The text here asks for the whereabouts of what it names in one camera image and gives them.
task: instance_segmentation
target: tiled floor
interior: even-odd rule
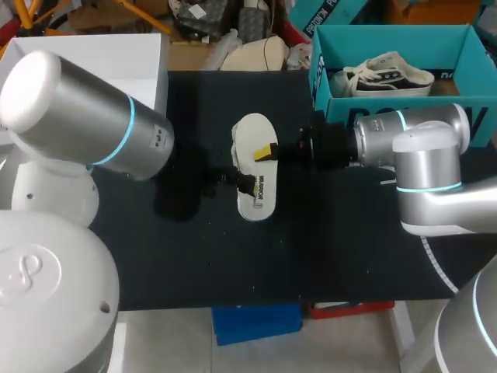
[[[121,312],[109,373],[397,373],[387,314],[308,320],[299,333],[218,347],[209,309]]]

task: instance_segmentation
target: white sneaker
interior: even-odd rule
[[[388,52],[337,72],[330,89],[335,98],[428,96],[434,80],[433,74],[411,66],[398,52]]]

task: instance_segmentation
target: white slipper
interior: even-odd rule
[[[254,153],[270,143],[277,143],[274,127],[262,114],[249,114],[232,130],[233,164],[245,175],[256,177],[255,197],[238,192],[238,212],[249,221],[267,219],[276,207],[278,161],[255,162]]]

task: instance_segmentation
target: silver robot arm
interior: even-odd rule
[[[452,103],[360,118],[354,126],[358,162],[362,166],[393,166],[394,138],[431,120],[440,120],[450,125],[457,136],[459,153],[463,154],[467,150],[471,136],[470,124],[464,109]]]
[[[497,177],[463,184],[456,131],[441,121],[394,138],[394,167],[404,229],[438,236],[497,232]]]
[[[0,124],[32,159],[102,166],[135,180],[158,173],[174,144],[161,114],[47,51],[26,55],[11,70]]]

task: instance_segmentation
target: black table surface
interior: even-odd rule
[[[312,111],[300,71],[171,72],[169,79],[176,137],[205,147],[216,166],[231,164],[231,128],[244,115],[266,115],[285,142]],[[497,172],[497,155],[470,149],[461,164],[464,182],[475,181]],[[90,228],[116,261],[122,310],[452,295],[420,238],[402,230],[394,184],[380,184],[392,179],[383,169],[320,173],[280,164],[276,210],[258,223],[239,215],[233,187],[219,186],[192,219],[177,222],[156,215],[152,182],[104,169],[93,176],[100,208]],[[459,288],[497,253],[497,235],[429,244]]]

